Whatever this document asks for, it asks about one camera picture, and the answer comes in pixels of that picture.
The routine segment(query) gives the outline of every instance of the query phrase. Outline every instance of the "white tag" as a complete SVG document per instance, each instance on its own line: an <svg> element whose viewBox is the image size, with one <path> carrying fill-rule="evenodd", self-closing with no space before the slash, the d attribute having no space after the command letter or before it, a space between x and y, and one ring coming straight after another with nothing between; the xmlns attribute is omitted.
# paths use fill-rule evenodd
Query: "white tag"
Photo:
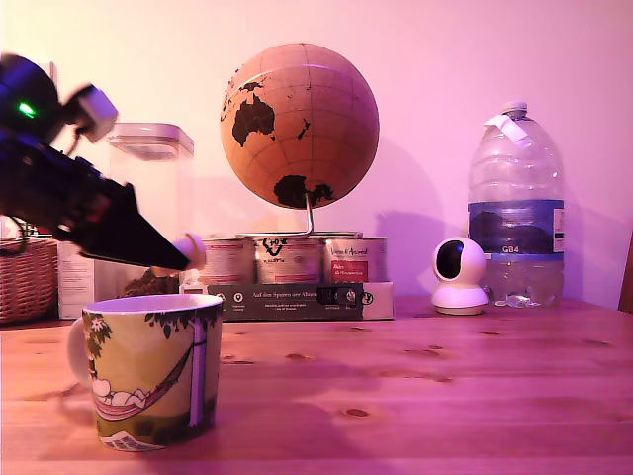
<svg viewBox="0 0 633 475"><path fill-rule="evenodd" d="M527 137L527 132L522 129L510 116L503 114L490 117L484 122L484 129L487 127L497 127L506 134L511 141L518 143Z"/></svg>

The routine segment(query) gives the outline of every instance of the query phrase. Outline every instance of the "wood grain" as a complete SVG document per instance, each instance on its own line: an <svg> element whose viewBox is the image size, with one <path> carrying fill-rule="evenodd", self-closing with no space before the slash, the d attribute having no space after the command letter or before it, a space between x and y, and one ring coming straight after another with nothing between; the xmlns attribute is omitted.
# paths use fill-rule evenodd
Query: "wood grain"
<svg viewBox="0 0 633 475"><path fill-rule="evenodd" d="M68 327L3 330L3 473L633 473L633 316L396 315L224 324L217 426L146 454L97 440Z"/></svg>

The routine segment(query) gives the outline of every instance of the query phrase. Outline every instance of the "globe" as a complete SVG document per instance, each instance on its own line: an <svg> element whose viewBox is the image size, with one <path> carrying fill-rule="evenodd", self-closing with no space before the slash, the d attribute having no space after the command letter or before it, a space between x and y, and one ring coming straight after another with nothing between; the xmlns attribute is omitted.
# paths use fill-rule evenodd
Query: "globe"
<svg viewBox="0 0 633 475"><path fill-rule="evenodd" d="M272 47L235 72L220 117L230 167L260 198L286 208L347 195L378 148L378 107L340 54L304 43Z"/></svg>

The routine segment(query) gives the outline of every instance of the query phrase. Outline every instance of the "bottle cap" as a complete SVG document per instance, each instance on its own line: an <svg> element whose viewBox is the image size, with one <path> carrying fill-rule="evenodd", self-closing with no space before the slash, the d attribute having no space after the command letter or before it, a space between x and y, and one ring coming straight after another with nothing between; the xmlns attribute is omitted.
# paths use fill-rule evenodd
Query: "bottle cap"
<svg viewBox="0 0 633 475"><path fill-rule="evenodd" d="M527 102L511 101L503 104L503 108L501 111L502 114L507 114L508 112L513 111L527 112Z"/></svg>

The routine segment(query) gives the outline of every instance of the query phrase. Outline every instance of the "white security camera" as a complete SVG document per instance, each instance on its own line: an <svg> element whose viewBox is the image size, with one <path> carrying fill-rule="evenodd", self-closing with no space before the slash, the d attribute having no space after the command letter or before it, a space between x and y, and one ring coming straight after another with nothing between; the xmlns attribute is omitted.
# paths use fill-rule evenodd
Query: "white security camera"
<svg viewBox="0 0 633 475"><path fill-rule="evenodd" d="M449 238L433 252L433 272L440 284L431 302L440 314L477 315L488 297L479 286L486 270L486 256L473 240Z"/></svg>

